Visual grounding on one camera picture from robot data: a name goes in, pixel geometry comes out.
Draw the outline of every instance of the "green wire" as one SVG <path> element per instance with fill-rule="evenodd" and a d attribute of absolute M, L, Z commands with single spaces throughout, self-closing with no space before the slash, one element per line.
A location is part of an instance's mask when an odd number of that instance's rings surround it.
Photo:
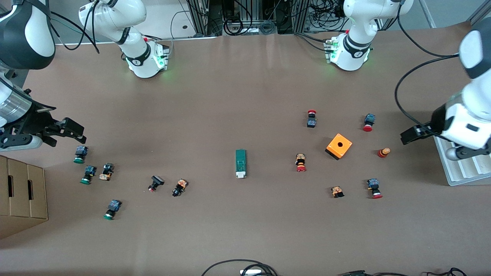
<path fill-rule="evenodd" d="M 51 18 L 51 20 L 56 21 L 56 22 L 58 22 L 58 23 L 62 24 L 63 26 L 65 26 L 65 27 L 69 28 L 70 30 L 72 30 L 72 31 L 74 31 L 74 32 L 77 32 L 77 33 L 79 33 L 79 34 L 82 34 L 82 33 L 81 33 L 79 30 L 74 29 L 74 28 L 72 28 L 72 27 L 70 27 L 70 26 L 66 25 L 65 23 L 63 23 L 63 22 L 59 21 L 59 20 L 58 20 L 58 19 L 56 19 L 56 18 Z"/>

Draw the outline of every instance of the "orange box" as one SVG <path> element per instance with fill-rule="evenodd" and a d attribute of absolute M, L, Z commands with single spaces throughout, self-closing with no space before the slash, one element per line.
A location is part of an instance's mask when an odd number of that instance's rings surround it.
<path fill-rule="evenodd" d="M 351 141 L 338 133 L 331 143 L 327 145 L 326 152 L 334 157 L 334 159 L 339 160 L 346 154 L 352 144 Z"/>

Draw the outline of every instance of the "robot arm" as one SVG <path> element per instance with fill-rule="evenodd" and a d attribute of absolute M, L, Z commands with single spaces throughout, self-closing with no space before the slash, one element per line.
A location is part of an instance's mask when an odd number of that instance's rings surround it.
<path fill-rule="evenodd" d="M 49 110 L 15 86 L 9 69 L 42 69 L 55 56 L 48 0 L 13 0 L 12 10 L 0 18 L 0 151 L 32 149 L 51 136 L 71 137 L 85 143 L 83 127 L 70 118 L 53 119 Z"/>
<path fill-rule="evenodd" d="M 446 152 L 450 160 L 491 153 L 491 18 L 477 23 L 459 47 L 460 61 L 471 78 L 462 91 L 436 109 L 424 127 L 401 133 L 403 144 L 430 137 L 426 131 L 454 142 Z"/>
<path fill-rule="evenodd" d="M 94 17 L 94 26 L 89 17 Z M 96 0 L 79 9 L 80 22 L 87 29 L 114 41 L 126 56 L 130 70 L 140 78 L 150 78 L 167 68 L 169 48 L 145 41 L 135 29 L 145 21 L 141 0 Z"/>
<path fill-rule="evenodd" d="M 352 25 L 348 33 L 327 41 L 329 53 L 327 61 L 336 64 L 346 71 L 359 69 L 368 59 L 378 27 L 375 19 L 387 19 L 397 16 L 401 5 L 401 15 L 412 7 L 413 0 L 345 0 L 343 10 L 351 19 Z"/>

